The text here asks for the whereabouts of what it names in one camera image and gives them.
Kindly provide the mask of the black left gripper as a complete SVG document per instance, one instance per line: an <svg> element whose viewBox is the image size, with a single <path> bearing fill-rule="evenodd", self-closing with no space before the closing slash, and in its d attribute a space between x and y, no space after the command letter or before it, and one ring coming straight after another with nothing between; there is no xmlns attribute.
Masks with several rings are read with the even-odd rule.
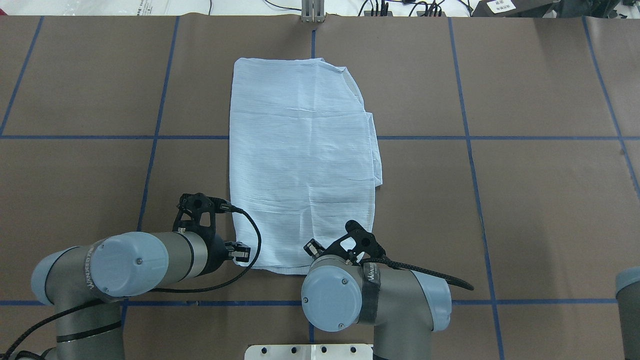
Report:
<svg viewBox="0 0 640 360"><path fill-rule="evenodd" d="M238 262L247 263L250 259L250 246L240 241L226 241L215 233L211 241L206 242L207 258L203 275L208 275L219 269L224 262L237 259Z"/></svg>

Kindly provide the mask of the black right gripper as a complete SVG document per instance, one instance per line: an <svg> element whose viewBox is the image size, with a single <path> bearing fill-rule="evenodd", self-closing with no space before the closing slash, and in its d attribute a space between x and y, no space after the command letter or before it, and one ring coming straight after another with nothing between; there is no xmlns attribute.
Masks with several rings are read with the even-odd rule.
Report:
<svg viewBox="0 0 640 360"><path fill-rule="evenodd" d="M307 253L307 255L312 257L313 260L317 260L322 256L325 256L327 251L327 249L314 238L310 239L306 244L304 244L303 250Z"/></svg>

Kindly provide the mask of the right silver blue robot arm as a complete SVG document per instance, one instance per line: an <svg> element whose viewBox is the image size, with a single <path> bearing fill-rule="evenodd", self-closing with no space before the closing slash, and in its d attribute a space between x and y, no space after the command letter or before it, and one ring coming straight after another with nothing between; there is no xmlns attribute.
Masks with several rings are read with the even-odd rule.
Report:
<svg viewBox="0 0 640 360"><path fill-rule="evenodd" d="M375 262L349 264L311 239L312 257L301 287L302 310L318 330L340 332L372 326L375 360L430 360L434 332L450 325L450 285L413 269L382 268Z"/></svg>

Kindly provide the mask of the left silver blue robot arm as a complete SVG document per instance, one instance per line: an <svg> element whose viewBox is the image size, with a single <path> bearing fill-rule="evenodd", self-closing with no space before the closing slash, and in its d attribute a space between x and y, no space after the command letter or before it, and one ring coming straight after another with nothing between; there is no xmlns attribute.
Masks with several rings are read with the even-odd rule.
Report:
<svg viewBox="0 0 640 360"><path fill-rule="evenodd" d="M217 271L235 260L253 267L258 255L241 242L180 229L127 232L43 258L30 286L55 314L30 326L3 360L123 360L120 303L171 292L170 285Z"/></svg>

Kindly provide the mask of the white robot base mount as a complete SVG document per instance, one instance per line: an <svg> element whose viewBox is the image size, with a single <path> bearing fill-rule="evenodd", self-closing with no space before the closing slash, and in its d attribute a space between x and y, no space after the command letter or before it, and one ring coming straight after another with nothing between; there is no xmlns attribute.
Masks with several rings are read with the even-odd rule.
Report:
<svg viewBox="0 0 640 360"><path fill-rule="evenodd" d="M373 347L365 343L252 345L245 360L372 360Z"/></svg>

